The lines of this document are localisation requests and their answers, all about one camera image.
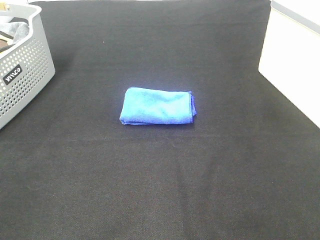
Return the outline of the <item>white plastic storage crate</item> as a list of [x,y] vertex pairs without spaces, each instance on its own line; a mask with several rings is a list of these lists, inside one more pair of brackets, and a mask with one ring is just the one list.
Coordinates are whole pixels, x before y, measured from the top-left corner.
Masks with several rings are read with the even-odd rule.
[[258,71],[320,125],[320,2],[272,0]]

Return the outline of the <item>black table cloth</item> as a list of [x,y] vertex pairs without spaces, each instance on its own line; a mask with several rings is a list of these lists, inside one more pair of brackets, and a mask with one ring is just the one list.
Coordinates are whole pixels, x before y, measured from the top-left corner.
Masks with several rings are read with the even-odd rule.
[[[267,0],[39,2],[56,73],[0,132],[3,240],[317,240],[320,131],[259,72]],[[125,92],[190,124],[124,125]]]

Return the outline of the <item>yellow and brown cloths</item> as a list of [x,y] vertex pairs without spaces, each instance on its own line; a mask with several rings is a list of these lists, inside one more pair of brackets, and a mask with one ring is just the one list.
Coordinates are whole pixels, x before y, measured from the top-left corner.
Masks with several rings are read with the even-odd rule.
[[14,45],[14,37],[1,31],[0,32],[0,53],[8,50]]

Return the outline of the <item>grey towel in basket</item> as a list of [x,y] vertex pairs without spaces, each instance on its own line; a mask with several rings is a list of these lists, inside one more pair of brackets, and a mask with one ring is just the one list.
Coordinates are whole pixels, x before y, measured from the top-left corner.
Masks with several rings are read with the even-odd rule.
[[29,34],[29,25],[22,21],[0,24],[0,39],[8,45],[14,45]]

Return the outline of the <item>grey perforated laundry basket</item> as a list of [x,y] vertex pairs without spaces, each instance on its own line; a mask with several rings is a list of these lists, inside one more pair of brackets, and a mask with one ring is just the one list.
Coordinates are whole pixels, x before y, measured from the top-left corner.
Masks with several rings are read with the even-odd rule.
[[0,126],[22,111],[56,73],[41,7],[0,3],[1,16],[28,21],[28,35],[0,54]]

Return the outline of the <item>blue microfiber towel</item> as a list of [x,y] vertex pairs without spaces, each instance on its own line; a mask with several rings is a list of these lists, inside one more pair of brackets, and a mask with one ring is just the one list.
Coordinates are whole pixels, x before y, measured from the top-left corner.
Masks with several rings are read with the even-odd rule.
[[191,91],[130,87],[124,94],[119,120],[123,125],[192,124],[197,115]]

